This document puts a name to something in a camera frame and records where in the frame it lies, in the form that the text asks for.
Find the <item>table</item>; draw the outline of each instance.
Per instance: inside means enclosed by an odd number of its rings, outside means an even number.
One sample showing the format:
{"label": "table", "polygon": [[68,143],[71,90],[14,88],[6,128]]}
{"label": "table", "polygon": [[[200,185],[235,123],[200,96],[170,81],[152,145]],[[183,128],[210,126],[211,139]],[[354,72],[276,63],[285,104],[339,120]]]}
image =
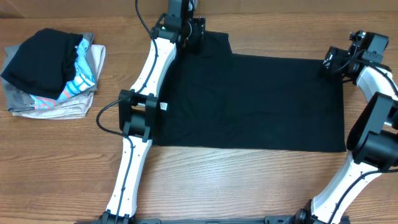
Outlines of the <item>table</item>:
{"label": "table", "polygon": [[[234,53],[323,59],[347,49],[358,29],[390,37],[384,64],[398,71],[398,13],[295,13],[207,16],[207,30],[229,33]],[[157,16],[144,17],[151,27]],[[0,48],[39,29],[94,32],[107,48],[93,107],[69,121],[13,117],[0,90],[0,223],[61,224],[94,220],[105,210],[121,159],[122,140],[101,131],[98,111],[141,72],[150,40],[137,17],[0,19]],[[5,57],[0,51],[0,61]],[[345,134],[366,106],[344,84]],[[101,122],[118,129],[118,109]],[[159,147],[150,149],[138,193],[138,218],[262,218],[290,215],[324,189],[345,153]],[[398,175],[371,182],[346,211],[352,223],[395,223]]]}

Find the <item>wooden table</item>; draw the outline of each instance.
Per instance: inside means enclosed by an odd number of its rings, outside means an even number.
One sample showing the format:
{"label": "wooden table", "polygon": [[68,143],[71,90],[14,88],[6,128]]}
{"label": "wooden table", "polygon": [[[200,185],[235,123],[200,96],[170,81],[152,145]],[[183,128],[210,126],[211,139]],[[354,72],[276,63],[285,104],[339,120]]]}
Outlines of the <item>wooden table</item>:
{"label": "wooden table", "polygon": [[[157,17],[144,19],[153,26]],[[323,59],[331,45],[347,49],[351,31],[378,32],[390,37],[383,62],[398,71],[398,13],[208,16],[206,26],[229,33],[234,53],[316,59]],[[2,224],[74,223],[102,214],[116,181],[122,140],[101,131],[95,116],[118,97],[120,89],[135,82],[150,46],[137,17],[100,17],[1,19],[0,48],[21,43],[45,27],[94,32],[95,42],[107,48],[106,61],[85,119],[13,117],[5,110],[0,90]],[[349,83],[344,93],[347,135],[366,102]],[[118,129],[118,109],[111,108],[102,122]],[[141,179],[137,217],[181,220],[294,214],[326,187],[345,155],[154,146]],[[397,184],[398,175],[382,175],[346,214],[353,223],[396,223]]]}

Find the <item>white tag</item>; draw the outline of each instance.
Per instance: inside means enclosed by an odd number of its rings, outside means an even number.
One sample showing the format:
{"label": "white tag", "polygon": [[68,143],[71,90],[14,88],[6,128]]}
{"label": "white tag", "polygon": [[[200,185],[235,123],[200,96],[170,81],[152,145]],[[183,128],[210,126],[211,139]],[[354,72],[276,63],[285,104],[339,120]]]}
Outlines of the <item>white tag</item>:
{"label": "white tag", "polygon": [[160,109],[164,110],[164,111],[167,111],[167,103],[160,102]]}

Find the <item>gray folded shirt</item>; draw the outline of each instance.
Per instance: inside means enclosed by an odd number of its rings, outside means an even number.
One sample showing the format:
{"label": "gray folded shirt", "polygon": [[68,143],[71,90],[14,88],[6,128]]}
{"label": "gray folded shirt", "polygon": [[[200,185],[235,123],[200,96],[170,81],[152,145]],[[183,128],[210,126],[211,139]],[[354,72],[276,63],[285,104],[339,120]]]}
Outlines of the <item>gray folded shirt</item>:
{"label": "gray folded shirt", "polygon": [[[90,43],[90,47],[94,41],[94,34],[93,33],[82,33],[83,38],[88,40]],[[11,46],[11,47],[6,47],[6,58],[4,59],[1,73],[6,69],[7,65],[10,63],[12,58],[15,56],[19,49],[19,45]],[[91,72],[93,73],[94,77],[97,77],[96,75],[96,70],[95,70],[95,63],[94,63],[94,58],[93,58],[93,53],[91,53],[90,48],[86,52],[86,61],[88,63],[88,66],[91,69]],[[21,91],[20,89],[16,88],[15,86],[11,85],[9,82],[7,82],[5,79],[1,78],[1,84],[4,90],[4,94],[6,96],[6,107],[8,111],[11,112],[18,112],[18,111],[29,111],[29,110],[34,110],[35,108],[32,106],[34,105],[35,101],[30,97],[29,94],[25,93],[24,91]],[[88,90],[84,91],[83,93],[80,93],[80,95],[83,94],[88,94],[91,91],[97,90],[97,84],[95,84],[93,87],[89,88]]]}

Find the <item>white folded shirt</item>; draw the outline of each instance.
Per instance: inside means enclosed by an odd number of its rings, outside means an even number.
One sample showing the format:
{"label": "white folded shirt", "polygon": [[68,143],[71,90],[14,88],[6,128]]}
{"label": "white folded shirt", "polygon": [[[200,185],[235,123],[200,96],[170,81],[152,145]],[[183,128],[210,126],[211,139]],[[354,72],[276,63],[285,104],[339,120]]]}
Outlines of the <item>white folded shirt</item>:
{"label": "white folded shirt", "polygon": [[[96,80],[100,78],[100,74],[104,65],[106,48],[103,45],[93,44],[91,46],[91,52],[93,53],[95,69],[96,69]],[[60,103],[54,108],[48,110],[31,110],[23,112],[13,112],[13,116],[23,116],[26,118],[37,118],[37,119],[78,119],[84,118],[93,104],[94,92],[87,91],[70,98],[69,101]]]}

